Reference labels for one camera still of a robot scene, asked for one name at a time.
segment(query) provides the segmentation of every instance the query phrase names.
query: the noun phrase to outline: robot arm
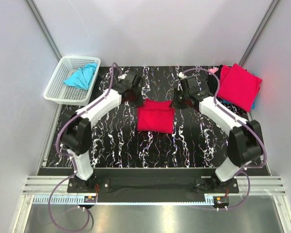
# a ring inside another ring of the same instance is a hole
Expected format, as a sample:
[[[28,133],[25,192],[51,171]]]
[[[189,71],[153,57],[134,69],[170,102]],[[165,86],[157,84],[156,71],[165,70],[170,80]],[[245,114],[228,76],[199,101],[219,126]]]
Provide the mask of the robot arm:
[[[81,180],[88,180],[94,173],[89,156],[92,128],[101,117],[125,101],[134,107],[141,105],[143,103],[139,87],[141,80],[141,77],[128,73],[125,79],[113,85],[107,96],[108,90],[87,106],[77,110],[73,115],[85,112],[65,129],[61,141],[67,148],[70,158],[75,162],[76,176]]]
[[[228,157],[216,169],[205,186],[216,190],[225,186],[241,167],[258,159],[262,155],[262,148],[253,135],[238,121],[249,126],[257,136],[263,141],[261,126],[256,120],[248,121],[229,109],[218,101],[215,102],[209,89],[200,91],[196,77],[190,76],[180,79],[181,89],[175,89],[174,99],[171,106],[185,109],[192,107],[201,114],[208,116],[219,125],[228,135]]]

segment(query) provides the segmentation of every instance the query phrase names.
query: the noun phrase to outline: pink towel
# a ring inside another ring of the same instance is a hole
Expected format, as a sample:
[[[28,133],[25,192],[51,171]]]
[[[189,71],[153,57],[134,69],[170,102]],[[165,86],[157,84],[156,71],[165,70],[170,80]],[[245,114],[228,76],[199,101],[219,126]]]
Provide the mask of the pink towel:
[[[234,64],[223,66],[220,74],[218,97],[249,112],[256,98],[262,79]]]
[[[219,68],[209,69],[210,72],[215,73],[219,70]]]

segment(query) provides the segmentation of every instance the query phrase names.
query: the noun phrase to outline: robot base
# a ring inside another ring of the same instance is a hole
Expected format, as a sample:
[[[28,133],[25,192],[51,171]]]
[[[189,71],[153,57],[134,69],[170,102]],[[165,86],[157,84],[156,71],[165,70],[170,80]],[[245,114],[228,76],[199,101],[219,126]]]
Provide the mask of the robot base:
[[[98,184],[99,193],[108,193],[110,179],[108,177],[97,178],[95,173],[84,181],[75,176],[69,180],[67,193],[96,193],[95,185]]]
[[[209,181],[210,178],[196,178],[195,179],[196,193],[199,194],[218,193],[224,195],[226,193],[226,188],[228,188],[229,193],[239,193],[236,179],[231,179],[224,186],[217,187],[216,189],[214,189],[212,186],[207,186],[207,183]]]

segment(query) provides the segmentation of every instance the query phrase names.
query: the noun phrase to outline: red fabric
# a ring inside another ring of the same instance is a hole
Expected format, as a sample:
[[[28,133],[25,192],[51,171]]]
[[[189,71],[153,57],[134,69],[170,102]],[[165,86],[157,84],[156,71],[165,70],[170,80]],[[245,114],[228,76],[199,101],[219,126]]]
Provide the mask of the red fabric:
[[[218,97],[249,112],[260,90],[262,79],[237,64],[229,69],[222,67]]]
[[[225,78],[227,77],[228,73],[231,71],[232,67],[228,67],[226,65],[223,65],[221,68],[221,73],[220,73],[220,85],[224,82]]]
[[[173,133],[175,109],[169,107],[170,103],[146,99],[138,108],[137,130]]]

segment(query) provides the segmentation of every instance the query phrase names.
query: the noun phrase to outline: white wall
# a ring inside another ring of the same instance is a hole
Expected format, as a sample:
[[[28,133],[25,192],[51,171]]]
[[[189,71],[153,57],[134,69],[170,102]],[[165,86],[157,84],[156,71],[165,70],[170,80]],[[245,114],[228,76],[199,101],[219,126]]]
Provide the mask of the white wall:
[[[102,65],[239,62],[271,0],[35,0],[62,55]]]
[[[43,91],[56,64],[25,1],[0,1],[0,233],[38,167],[55,107]]]
[[[253,116],[291,204],[291,0],[281,1],[245,68],[263,79]]]

